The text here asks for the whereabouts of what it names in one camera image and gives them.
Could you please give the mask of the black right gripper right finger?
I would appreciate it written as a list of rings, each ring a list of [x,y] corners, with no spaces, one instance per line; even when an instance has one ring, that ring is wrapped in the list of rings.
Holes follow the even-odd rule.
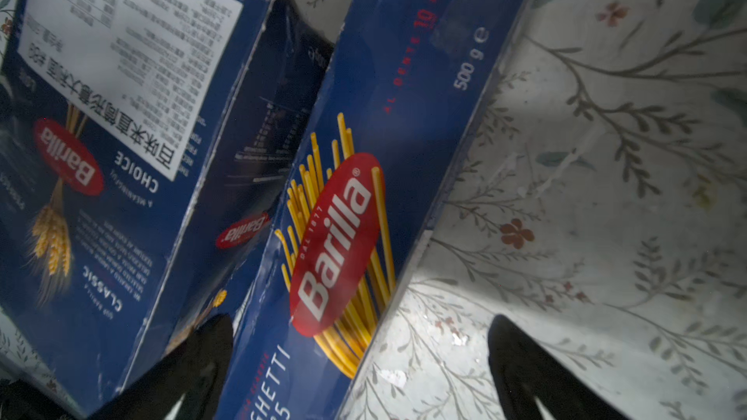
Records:
[[[541,419],[539,406],[554,419],[626,417],[508,317],[493,318],[487,347],[488,365],[505,418]]]

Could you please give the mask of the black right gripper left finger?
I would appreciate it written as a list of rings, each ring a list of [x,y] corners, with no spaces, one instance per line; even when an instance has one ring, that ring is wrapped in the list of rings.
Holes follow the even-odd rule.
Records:
[[[231,317],[209,319],[93,419],[212,419],[233,354]]]

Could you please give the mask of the large blue Barilla box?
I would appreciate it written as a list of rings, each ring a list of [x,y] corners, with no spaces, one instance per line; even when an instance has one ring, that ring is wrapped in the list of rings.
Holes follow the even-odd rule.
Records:
[[[258,242],[331,50],[292,0],[19,0],[1,305],[81,414],[151,369]]]

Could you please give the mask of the slim blue Barilla spaghetti box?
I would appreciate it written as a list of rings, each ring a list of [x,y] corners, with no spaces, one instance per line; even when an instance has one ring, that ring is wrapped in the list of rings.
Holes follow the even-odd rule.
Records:
[[[237,329],[220,419],[333,419],[527,0],[352,0]]]

